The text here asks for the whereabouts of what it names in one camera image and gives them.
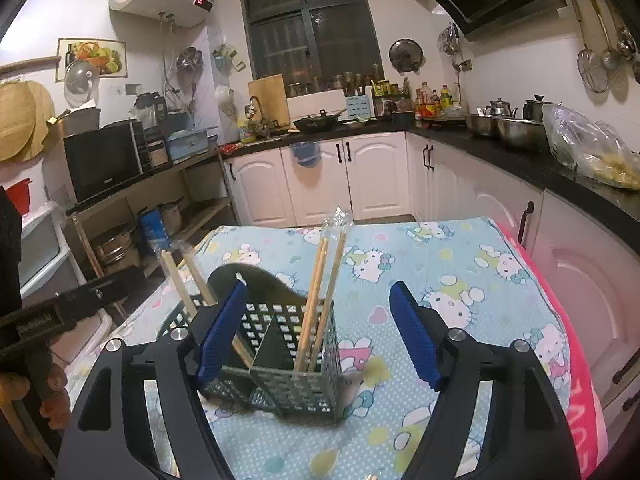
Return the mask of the person's left hand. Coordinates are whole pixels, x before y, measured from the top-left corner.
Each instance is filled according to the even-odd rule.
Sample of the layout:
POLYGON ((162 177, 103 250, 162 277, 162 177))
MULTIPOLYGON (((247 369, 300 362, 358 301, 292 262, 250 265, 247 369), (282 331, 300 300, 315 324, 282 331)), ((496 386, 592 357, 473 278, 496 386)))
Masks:
POLYGON ((1 408, 26 398, 35 390, 40 401, 39 415, 53 430, 63 430, 70 422, 70 396, 66 390, 67 376, 51 358, 43 354, 35 370, 1 373, 1 408))

